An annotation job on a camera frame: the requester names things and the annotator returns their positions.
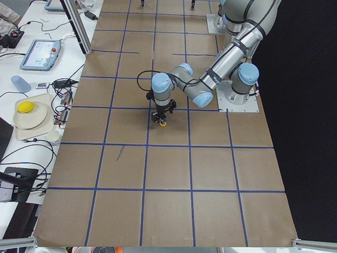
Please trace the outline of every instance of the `black background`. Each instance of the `black background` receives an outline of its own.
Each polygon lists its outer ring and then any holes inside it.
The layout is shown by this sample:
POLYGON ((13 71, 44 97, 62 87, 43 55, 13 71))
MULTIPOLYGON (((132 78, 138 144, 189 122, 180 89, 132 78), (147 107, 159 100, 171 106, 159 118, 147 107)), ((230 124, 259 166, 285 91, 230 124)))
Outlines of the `black background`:
POLYGON ((283 0, 257 49, 261 97, 298 237, 337 242, 337 1, 283 0))

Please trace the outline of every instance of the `yellow lemon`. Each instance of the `yellow lemon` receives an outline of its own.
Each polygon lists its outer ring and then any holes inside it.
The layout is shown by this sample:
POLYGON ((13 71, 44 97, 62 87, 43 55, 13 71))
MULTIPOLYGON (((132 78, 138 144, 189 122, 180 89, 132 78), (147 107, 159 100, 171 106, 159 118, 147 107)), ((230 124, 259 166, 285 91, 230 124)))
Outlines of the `yellow lemon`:
POLYGON ((28 113, 34 109, 34 103, 31 101, 25 101, 18 105, 17 111, 19 113, 28 113))

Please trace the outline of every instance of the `white cup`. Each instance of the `white cup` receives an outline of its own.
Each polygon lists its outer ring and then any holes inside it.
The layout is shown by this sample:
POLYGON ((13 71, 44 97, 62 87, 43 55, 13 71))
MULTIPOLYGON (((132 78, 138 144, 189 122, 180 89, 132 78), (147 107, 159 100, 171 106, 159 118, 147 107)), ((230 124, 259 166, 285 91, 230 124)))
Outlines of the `white cup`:
POLYGON ((52 145, 59 145, 62 139, 62 135, 57 131, 53 130, 47 134, 47 141, 52 145))

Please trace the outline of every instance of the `white table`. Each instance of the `white table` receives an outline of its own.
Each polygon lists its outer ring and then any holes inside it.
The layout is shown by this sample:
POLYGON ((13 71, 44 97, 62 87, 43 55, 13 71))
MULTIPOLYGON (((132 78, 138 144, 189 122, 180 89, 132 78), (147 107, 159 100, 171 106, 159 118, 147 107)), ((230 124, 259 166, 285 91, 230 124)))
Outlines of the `white table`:
MULTIPOLYGON (((97 0, 96 8, 91 12, 94 13, 97 17, 100 14, 101 7, 103 4, 103 0, 97 0)), ((19 26, 26 24, 28 21, 39 21, 44 23, 44 30, 49 30, 56 28, 58 25, 68 22, 68 19, 64 12, 48 12, 44 9, 45 2, 33 2, 26 14, 23 16, 19 26)), ((89 18, 85 17, 84 14, 80 15, 88 37, 91 41, 95 26, 97 21, 92 21, 89 18)), ((32 41, 35 39, 42 40, 59 40, 64 35, 71 33, 72 27, 71 25, 65 24, 60 28, 49 31, 42 32, 41 24, 39 23, 30 23, 29 25, 25 25, 21 28, 22 31, 25 32, 24 36, 20 40, 18 46, 14 49, 9 49, 6 53, 26 53, 32 41)), ((50 71, 24 71, 19 68, 23 56, 21 55, 9 55, 0 58, 0 95, 12 91, 17 92, 18 90, 11 83, 11 77, 13 75, 19 75, 23 79, 25 79, 28 83, 37 83, 37 82, 53 82, 56 79, 60 78, 68 78, 70 77, 82 64, 85 62, 85 55, 82 53, 80 46, 78 45, 77 39, 75 37, 69 37, 65 39, 62 43, 62 48, 58 59, 56 60, 54 66, 50 71)), ((73 77, 74 80, 79 80, 81 76, 82 69, 80 69, 73 77)), ((49 92, 51 95, 55 95, 52 88, 49 88, 49 92)), ((39 94, 46 93, 45 89, 36 90, 32 89, 26 93, 27 96, 35 96, 39 94)), ((15 102, 17 100, 23 99, 25 96, 23 94, 6 94, 0 98, 0 117, 6 120, 9 124, 13 124, 13 114, 15 111, 15 102)), ((54 101, 54 107, 60 104, 60 99, 57 98, 54 101)), ((55 126, 54 129, 63 133, 58 126, 55 126)), ((38 136, 38 139, 46 140, 46 135, 38 136)), ((18 141, 15 138, 15 135, 12 136, 9 146, 6 150, 5 155, 10 152, 17 150, 18 148, 24 147, 31 143, 24 143, 22 141, 18 141)), ((54 146, 55 153, 58 152, 58 146, 54 146)), ((40 163, 41 165, 47 165, 52 153, 50 150, 41 147, 34 146, 23 149, 15 153, 8 158, 6 158, 3 162, 35 162, 40 163)), ((55 163, 55 158, 50 166, 47 168, 47 172, 51 173, 53 171, 53 166, 55 163)), ((4 171, 8 166, 0 165, 0 171, 4 171)), ((31 164, 18 164, 14 165, 14 167, 23 167, 23 168, 37 168, 31 164)), ((37 203, 42 204, 44 200, 44 196, 39 196, 38 193, 31 193, 29 195, 28 201, 29 203, 37 203)), ((3 238, 3 235, 8 227, 8 224, 13 216, 17 203, 15 202, 7 202, 0 203, 0 239, 3 238)))

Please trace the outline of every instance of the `screen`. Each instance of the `screen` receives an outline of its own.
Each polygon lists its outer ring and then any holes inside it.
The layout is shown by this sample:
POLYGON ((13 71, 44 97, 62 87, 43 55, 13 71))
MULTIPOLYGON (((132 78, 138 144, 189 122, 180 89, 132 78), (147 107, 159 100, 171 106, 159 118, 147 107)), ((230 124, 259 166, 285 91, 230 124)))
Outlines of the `screen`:
POLYGON ((13 127, 0 118, 0 160, 4 156, 9 141, 11 140, 13 127))
POLYGON ((51 50, 55 47, 55 42, 36 41, 29 52, 29 55, 24 63, 25 66, 43 67, 48 63, 51 57, 51 50))

